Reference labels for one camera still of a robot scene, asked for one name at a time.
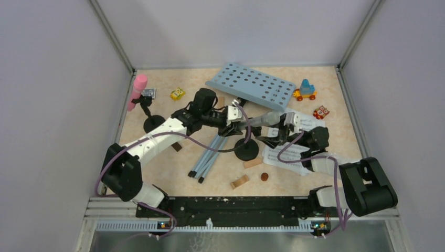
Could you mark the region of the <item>black round microphone stand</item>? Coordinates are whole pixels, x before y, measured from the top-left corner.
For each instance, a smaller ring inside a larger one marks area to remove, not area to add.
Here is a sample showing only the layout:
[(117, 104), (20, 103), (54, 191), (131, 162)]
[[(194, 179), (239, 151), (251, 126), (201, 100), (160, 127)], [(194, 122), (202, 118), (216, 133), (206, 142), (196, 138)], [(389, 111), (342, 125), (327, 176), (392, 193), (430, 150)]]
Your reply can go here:
[(254, 127), (251, 130), (251, 138), (247, 143), (244, 140), (238, 140), (235, 144), (235, 155), (242, 161), (250, 161), (255, 159), (259, 154), (259, 146), (254, 140), (255, 137), (261, 135), (261, 127)]

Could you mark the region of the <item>light blue music stand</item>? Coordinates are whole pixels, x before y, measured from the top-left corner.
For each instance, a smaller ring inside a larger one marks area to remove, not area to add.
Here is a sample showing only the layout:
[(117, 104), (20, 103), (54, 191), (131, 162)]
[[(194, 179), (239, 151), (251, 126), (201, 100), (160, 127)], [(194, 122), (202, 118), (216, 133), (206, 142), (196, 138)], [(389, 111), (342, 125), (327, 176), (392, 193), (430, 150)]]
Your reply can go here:
[[(295, 84), (266, 73), (253, 70), (234, 62), (225, 64), (224, 68), (206, 83), (208, 86), (231, 95), (237, 95), (237, 102), (243, 107), (246, 102), (256, 102), (272, 111), (284, 112)], [(218, 98), (210, 92), (197, 92), (189, 106), (190, 112), (205, 124), (205, 115), (211, 111), (226, 112), (227, 108), (216, 109)], [(284, 123), (284, 114), (280, 123)], [(211, 142), (214, 148), (221, 147), (227, 137), (216, 136)]]

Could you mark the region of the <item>grey microphone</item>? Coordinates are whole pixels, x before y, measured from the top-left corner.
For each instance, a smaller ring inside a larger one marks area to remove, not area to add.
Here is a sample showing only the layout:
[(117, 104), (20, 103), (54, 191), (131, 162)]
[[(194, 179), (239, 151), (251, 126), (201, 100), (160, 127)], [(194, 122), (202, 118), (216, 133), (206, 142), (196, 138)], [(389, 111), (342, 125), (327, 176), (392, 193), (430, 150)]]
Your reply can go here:
[(236, 129), (237, 130), (244, 130), (246, 127), (251, 126), (252, 128), (256, 127), (270, 127), (273, 125), (276, 125), (281, 120), (281, 114), (279, 112), (267, 112), (261, 116), (254, 117), (251, 119), (248, 119), (246, 121), (240, 122)]

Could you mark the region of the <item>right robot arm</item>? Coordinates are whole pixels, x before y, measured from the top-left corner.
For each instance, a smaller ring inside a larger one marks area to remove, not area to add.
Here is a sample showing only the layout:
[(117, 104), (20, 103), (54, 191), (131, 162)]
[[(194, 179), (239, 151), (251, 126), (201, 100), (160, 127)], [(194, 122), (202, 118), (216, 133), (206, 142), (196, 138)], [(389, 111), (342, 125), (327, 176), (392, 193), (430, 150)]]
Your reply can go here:
[(322, 216), (329, 207), (338, 206), (361, 217), (398, 205), (398, 195), (375, 157), (348, 161), (327, 152), (329, 131), (326, 127), (289, 135), (280, 132), (277, 136), (256, 139), (272, 149), (280, 146), (279, 162), (301, 163), (311, 172), (334, 178), (332, 186), (316, 189), (316, 197), (308, 201), (308, 210), (314, 216)]

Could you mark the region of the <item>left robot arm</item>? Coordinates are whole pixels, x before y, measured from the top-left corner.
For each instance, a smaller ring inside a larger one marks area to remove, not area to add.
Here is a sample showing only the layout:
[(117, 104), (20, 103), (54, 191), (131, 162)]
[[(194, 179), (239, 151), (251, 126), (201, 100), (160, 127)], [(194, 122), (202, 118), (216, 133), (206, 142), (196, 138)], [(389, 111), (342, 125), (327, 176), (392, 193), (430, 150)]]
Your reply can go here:
[(203, 126), (217, 128), (221, 134), (241, 134), (239, 125), (251, 124), (243, 107), (237, 100), (221, 111), (215, 109), (216, 93), (207, 88), (199, 89), (193, 101), (175, 111), (160, 126), (124, 146), (117, 143), (108, 147), (98, 181), (102, 182), (123, 202), (136, 202), (148, 205), (156, 217), (168, 211), (166, 194), (158, 187), (147, 184), (142, 179), (142, 167), (172, 144), (191, 135)]

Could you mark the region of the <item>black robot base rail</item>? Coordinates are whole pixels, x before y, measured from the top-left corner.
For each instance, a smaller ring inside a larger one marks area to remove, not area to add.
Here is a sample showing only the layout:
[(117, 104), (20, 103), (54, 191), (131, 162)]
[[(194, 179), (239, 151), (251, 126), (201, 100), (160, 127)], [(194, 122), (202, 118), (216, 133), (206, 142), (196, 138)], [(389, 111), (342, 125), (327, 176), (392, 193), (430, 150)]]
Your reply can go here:
[(337, 217), (335, 207), (321, 207), (312, 196), (168, 197), (159, 209), (178, 227), (290, 227), (309, 217)]

